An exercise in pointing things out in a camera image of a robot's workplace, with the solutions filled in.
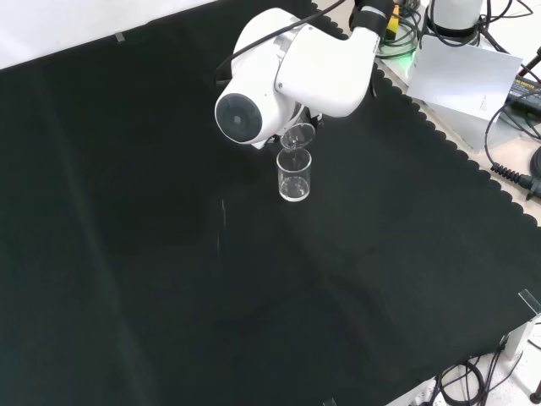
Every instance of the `power cable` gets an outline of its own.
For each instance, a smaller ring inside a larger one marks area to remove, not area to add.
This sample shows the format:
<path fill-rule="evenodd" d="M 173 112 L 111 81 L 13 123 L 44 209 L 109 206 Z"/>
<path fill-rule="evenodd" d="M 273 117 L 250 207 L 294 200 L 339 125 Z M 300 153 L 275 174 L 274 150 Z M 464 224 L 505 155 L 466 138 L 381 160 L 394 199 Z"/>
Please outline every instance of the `power cable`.
<path fill-rule="evenodd" d="M 401 12 L 399 14 L 393 14 L 393 17 L 398 19 L 399 25 L 406 26 L 409 30 L 406 31 L 406 33 L 401 36 L 398 39 L 395 40 L 383 40 L 380 45 L 380 49 L 382 47 L 405 47 L 407 45 L 410 45 L 410 48 L 403 52 L 397 52 L 397 53 L 379 53 L 376 55 L 379 59 L 392 59 L 392 58 L 399 58 L 404 57 L 406 55 L 411 55 L 415 52 L 417 49 L 418 39 L 421 36 L 421 30 L 419 28 L 419 24 L 421 23 L 421 14 L 416 11 L 413 8 L 409 8 L 406 5 L 402 6 Z M 411 17 L 413 22 L 410 22 L 407 20 L 407 17 Z M 407 37 L 411 36 L 407 41 L 401 42 L 402 40 L 406 39 Z"/>
<path fill-rule="evenodd" d="M 535 348 L 541 350 L 541 347 L 538 346 L 536 343 L 534 343 L 532 340 L 527 340 L 527 341 L 528 341 L 528 343 L 532 344 Z"/>

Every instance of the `wire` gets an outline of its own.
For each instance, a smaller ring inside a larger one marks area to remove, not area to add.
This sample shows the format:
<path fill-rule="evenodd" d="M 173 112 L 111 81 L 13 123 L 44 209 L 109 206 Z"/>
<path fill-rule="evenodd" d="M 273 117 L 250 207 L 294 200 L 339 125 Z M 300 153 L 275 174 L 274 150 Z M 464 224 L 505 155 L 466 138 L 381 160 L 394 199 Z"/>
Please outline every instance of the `wire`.
<path fill-rule="evenodd" d="M 407 16 L 405 14 L 398 14 L 398 15 L 393 14 L 392 16 L 399 20 L 399 23 L 398 23 L 399 25 L 405 25 L 407 28 L 409 28 L 409 30 L 398 39 L 383 40 L 381 42 L 380 49 L 382 47 L 405 47 L 407 45 L 412 44 L 411 47 L 404 52 L 389 53 L 389 54 L 379 53 L 376 55 L 377 58 L 393 59 L 393 58 L 404 57 L 406 55 L 413 54 L 415 50 L 417 49 L 418 39 L 421 36 L 421 30 L 419 29 L 419 24 L 422 19 L 421 14 L 417 12 L 416 10 L 411 9 L 407 6 L 403 6 L 403 10 L 406 11 L 407 15 L 409 15 L 412 18 L 413 20 L 412 23 L 406 19 Z M 408 41 L 400 42 L 401 40 L 404 40 L 408 36 L 411 36 L 411 38 Z"/>
<path fill-rule="evenodd" d="M 535 133 L 536 137 L 533 137 L 533 138 L 537 138 L 538 140 L 541 140 L 541 134 L 537 131 L 537 129 L 535 128 L 535 125 L 533 125 L 533 123 L 530 121 L 530 119 L 528 118 L 527 115 L 526 115 L 526 117 L 524 117 L 524 121 L 526 122 L 527 126 L 530 129 L 532 129 L 532 131 Z"/>
<path fill-rule="evenodd" d="M 513 375 L 513 372 L 515 371 L 516 367 L 518 366 L 518 363 L 521 362 L 521 359 L 522 359 L 522 356 L 524 355 L 524 353 L 521 353 L 521 356 L 518 357 L 518 359 L 516 360 L 516 363 L 513 365 L 513 367 L 511 368 L 511 370 L 509 371 L 509 374 L 504 378 L 503 381 L 501 381 L 500 383 L 498 383 L 495 387 L 492 387 L 489 389 L 489 392 L 492 392 L 494 391 L 499 385 L 501 385 L 502 383 L 504 383 L 505 381 L 507 381 L 509 378 L 511 378 L 511 375 Z"/>
<path fill-rule="evenodd" d="M 259 40 L 257 41 L 254 41 L 252 42 L 251 44 L 247 45 L 246 47 L 236 51 L 235 53 L 233 53 L 232 55 L 228 56 L 222 63 L 220 63 L 218 65 L 218 67 L 216 68 L 216 71 L 214 73 L 214 83 L 222 83 L 224 81 L 220 81 L 220 82 L 217 82 L 216 81 L 216 78 L 218 76 L 218 73 L 220 72 L 220 70 L 229 62 L 231 62 L 233 59 L 239 57 L 240 55 L 242 55 L 243 53 L 249 51 L 250 49 L 252 48 L 255 48 L 257 47 L 258 45 L 262 44 L 263 42 L 266 42 L 272 38 L 274 38 L 275 36 L 279 36 L 280 34 L 283 34 L 284 32 L 288 32 L 289 30 L 292 30 L 293 28 L 296 28 L 296 27 L 299 27 L 300 25 L 303 25 L 303 24 L 306 24 L 310 21 L 313 21 L 315 19 L 317 19 L 318 17 L 324 15 L 324 14 L 327 14 L 329 13 L 330 11 L 334 10 L 335 8 L 337 8 L 339 5 L 341 5 L 342 3 L 344 3 L 346 0 L 338 0 L 336 3 L 332 4 L 330 7 L 327 7 L 325 8 L 324 10 L 320 10 L 318 11 L 317 13 L 315 14 L 312 14 L 310 15 L 309 17 L 306 17 L 305 19 L 300 19 L 299 21 L 297 21 L 296 23 L 293 23 L 291 25 L 288 25 L 287 27 L 284 27 L 284 28 L 280 28 L 279 30 L 276 30 L 274 32 L 271 32 L 270 34 L 264 36 L 263 38 L 259 38 Z"/>
<path fill-rule="evenodd" d="M 498 109 L 498 111 L 494 114 L 494 116 L 492 116 L 492 118 L 490 119 L 489 125 L 487 126 L 487 129 L 484 132 L 484 152 L 487 154 L 487 158 L 489 159 L 491 164 L 493 164 L 493 165 L 495 164 L 494 159 L 492 159 L 492 156 L 490 156 L 489 145 L 488 145 L 488 143 L 489 143 L 489 131 L 490 131 L 490 127 L 492 127 L 492 123 L 496 120 L 496 117 L 498 117 L 498 114 L 503 112 L 506 107 L 510 106 L 512 103 L 514 103 L 518 99 L 524 99 L 526 97 L 530 97 L 530 96 L 534 96 L 534 95 L 541 95 L 541 91 L 531 91 L 529 93 L 525 93 L 524 95 L 514 97 L 509 101 L 506 101 L 504 103 L 504 105 L 502 107 L 500 107 Z"/>
<path fill-rule="evenodd" d="M 506 123 L 507 125 L 510 125 L 511 127 L 513 127 L 514 129 L 518 129 L 520 131 L 522 131 L 523 133 L 529 135 L 530 137 L 534 138 L 535 140 L 541 140 L 541 134 L 539 136 L 537 136 L 536 134 L 532 134 L 530 133 L 527 129 L 525 129 L 521 124 L 519 124 L 506 110 L 503 111 L 503 113 L 513 122 L 513 124 L 511 123 L 508 123 L 503 117 L 500 117 L 500 119 Z M 533 131 L 535 131 L 537 133 L 537 130 L 528 122 L 526 122 L 526 124 L 531 128 L 533 129 Z"/>
<path fill-rule="evenodd" d="M 535 348 L 541 350 L 541 347 L 539 347 L 536 343 L 534 343 L 532 340 L 527 340 L 530 344 L 532 344 Z"/>
<path fill-rule="evenodd" d="M 495 21 L 498 21 L 499 19 L 503 19 L 505 15 L 507 14 L 507 12 L 509 11 L 509 9 L 511 8 L 512 4 L 513 4 L 513 0 L 509 0 L 509 2 L 507 2 L 507 6 L 505 6 L 504 8 L 504 11 L 502 11 L 501 14 L 498 15 L 497 17 L 494 17 L 492 20 L 490 20 L 490 22 L 494 23 Z"/>
<path fill-rule="evenodd" d="M 421 5 L 421 0 L 404 0 L 401 7 L 410 8 L 411 10 L 417 10 Z"/>
<path fill-rule="evenodd" d="M 477 366 L 477 364 L 479 363 L 479 360 L 481 359 L 481 357 L 477 357 L 477 360 L 473 363 L 473 366 Z M 469 374 L 471 372 L 471 370 L 469 370 L 468 372 L 466 372 L 464 375 L 460 375 L 459 377 L 457 377 L 456 379 L 453 379 L 452 381 L 449 381 L 447 382 L 443 387 L 448 387 L 449 385 L 455 383 L 456 381 L 460 381 L 464 376 L 466 376 L 467 374 Z"/>
<path fill-rule="evenodd" d="M 501 17 L 502 19 L 520 19 L 521 17 L 527 17 L 528 15 L 533 14 L 533 10 L 529 8 L 529 6 L 525 4 L 522 0 L 516 0 L 516 2 L 521 4 L 527 10 L 527 14 L 504 15 Z"/>
<path fill-rule="evenodd" d="M 468 379 L 467 379 L 467 363 L 466 365 L 464 365 L 464 367 L 466 368 L 466 373 L 464 374 L 464 377 L 466 378 L 466 400 L 467 400 L 467 406 L 471 406 L 472 404 L 472 399 L 470 398 L 470 386 L 469 386 L 469 383 L 468 383 Z"/>

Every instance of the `small plastic cup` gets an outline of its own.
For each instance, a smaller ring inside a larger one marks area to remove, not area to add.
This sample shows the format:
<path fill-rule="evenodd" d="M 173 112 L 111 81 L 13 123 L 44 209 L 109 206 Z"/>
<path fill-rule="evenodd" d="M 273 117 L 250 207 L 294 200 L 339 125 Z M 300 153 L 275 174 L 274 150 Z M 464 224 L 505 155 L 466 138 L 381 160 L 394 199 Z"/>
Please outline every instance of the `small plastic cup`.
<path fill-rule="evenodd" d="M 301 201 L 310 193 L 312 156 L 304 148 L 281 150 L 276 157 L 278 190 L 287 201 Z"/>
<path fill-rule="evenodd" d="M 286 150 L 304 148 L 315 138 L 315 128 L 310 123 L 296 123 L 280 138 Z"/>

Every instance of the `table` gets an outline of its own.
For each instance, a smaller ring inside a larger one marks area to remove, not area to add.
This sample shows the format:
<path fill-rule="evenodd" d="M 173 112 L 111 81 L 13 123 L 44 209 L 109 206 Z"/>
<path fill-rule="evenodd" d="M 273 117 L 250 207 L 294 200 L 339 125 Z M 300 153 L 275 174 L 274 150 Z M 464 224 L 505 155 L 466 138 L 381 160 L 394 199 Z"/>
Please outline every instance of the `table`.
<path fill-rule="evenodd" d="M 302 204 L 219 134 L 213 68 L 271 4 L 310 13 L 213 3 L 3 72 L 6 404 L 386 404 L 530 317 L 538 230 L 381 72 Z"/>

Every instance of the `white paper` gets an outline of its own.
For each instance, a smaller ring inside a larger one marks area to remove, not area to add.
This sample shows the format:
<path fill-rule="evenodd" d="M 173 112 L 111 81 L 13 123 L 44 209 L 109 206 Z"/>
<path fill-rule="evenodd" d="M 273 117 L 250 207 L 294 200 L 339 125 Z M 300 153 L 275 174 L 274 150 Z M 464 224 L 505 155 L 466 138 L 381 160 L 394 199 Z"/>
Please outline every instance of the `white paper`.
<path fill-rule="evenodd" d="M 481 47 L 448 47 L 424 36 L 407 95 L 490 120 L 505 103 L 522 60 Z"/>

